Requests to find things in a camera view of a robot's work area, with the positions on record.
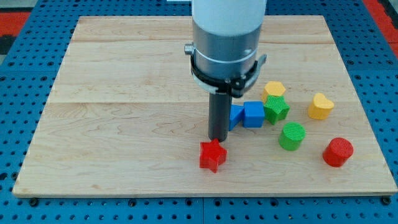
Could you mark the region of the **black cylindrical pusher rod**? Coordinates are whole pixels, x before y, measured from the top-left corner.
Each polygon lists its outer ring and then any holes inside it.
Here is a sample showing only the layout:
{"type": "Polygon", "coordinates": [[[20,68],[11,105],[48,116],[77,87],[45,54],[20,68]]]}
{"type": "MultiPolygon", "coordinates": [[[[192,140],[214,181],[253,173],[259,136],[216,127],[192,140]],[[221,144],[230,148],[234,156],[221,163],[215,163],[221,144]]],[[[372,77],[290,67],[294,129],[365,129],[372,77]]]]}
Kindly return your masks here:
{"type": "Polygon", "coordinates": [[[209,94],[208,137],[223,142],[228,137],[232,97],[228,94],[209,94]]]}

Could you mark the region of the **black clamp ring mount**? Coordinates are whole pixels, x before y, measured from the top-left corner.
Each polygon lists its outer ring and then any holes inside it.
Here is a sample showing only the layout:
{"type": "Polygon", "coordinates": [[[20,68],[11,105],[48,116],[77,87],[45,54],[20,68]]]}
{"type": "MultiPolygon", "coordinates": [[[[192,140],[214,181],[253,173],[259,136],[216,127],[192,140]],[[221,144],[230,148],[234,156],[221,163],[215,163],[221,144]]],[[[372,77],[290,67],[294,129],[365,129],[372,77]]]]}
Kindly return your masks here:
{"type": "Polygon", "coordinates": [[[267,55],[261,55],[246,73],[236,77],[215,78],[199,70],[195,65],[194,56],[191,56],[191,73],[194,81],[205,91],[211,94],[227,94],[233,98],[240,98],[255,84],[266,60],[267,55]]]}

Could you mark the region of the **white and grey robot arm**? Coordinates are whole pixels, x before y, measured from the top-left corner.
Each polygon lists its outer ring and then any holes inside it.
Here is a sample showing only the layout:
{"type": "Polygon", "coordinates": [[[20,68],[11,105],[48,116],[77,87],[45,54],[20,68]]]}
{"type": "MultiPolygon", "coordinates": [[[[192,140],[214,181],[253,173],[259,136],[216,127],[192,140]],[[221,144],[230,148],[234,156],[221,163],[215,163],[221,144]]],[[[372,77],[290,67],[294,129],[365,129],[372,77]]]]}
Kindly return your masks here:
{"type": "Polygon", "coordinates": [[[226,140],[233,98],[257,81],[266,55],[257,55],[267,0],[192,1],[193,41],[184,46],[191,73],[209,93],[208,137],[226,140]]]}

